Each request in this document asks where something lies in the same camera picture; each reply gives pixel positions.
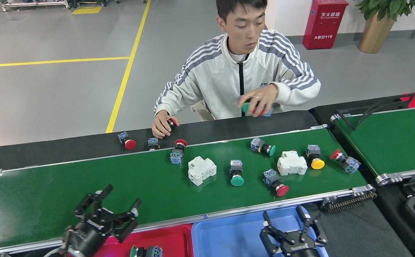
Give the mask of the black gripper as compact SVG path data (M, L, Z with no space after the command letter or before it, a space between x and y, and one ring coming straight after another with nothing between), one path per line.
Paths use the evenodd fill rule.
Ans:
M103 190L87 193L74 209L75 216L81 221L72 230L73 251L78 251L80 254L96 254L110 235L122 243L137 227L140 198L129 210L119 214L105 214L100 218L103 200L112 190L113 186L108 184ZM91 214L85 214L90 205Z
M328 240L317 219L312 218L302 205L296 207L297 214L303 223L298 241L302 244L294 244L294 240L287 232L278 230L271 224L268 213L263 212L263 229L260 231L260 239L269 256L282 253L285 257L320 257L316 247L324 247ZM309 228L315 233L315 238L308 237Z

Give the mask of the person's right hand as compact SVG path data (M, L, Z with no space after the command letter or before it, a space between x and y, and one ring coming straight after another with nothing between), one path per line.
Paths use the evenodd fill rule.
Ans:
M175 122L176 126L180 126L180 121L175 116L171 116L166 110L161 110L155 114L155 120L152 123L152 135L157 139L170 136L173 127L168 123L169 120Z

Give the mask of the person's left hand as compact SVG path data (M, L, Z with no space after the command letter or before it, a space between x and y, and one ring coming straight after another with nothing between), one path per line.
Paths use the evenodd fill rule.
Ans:
M253 117L258 117L262 113L270 111L278 93L278 87L275 84L270 83L267 86L260 87L242 95L237 103L237 107L242 109L245 102L249 100L249 106L245 113L247 115L252 115Z

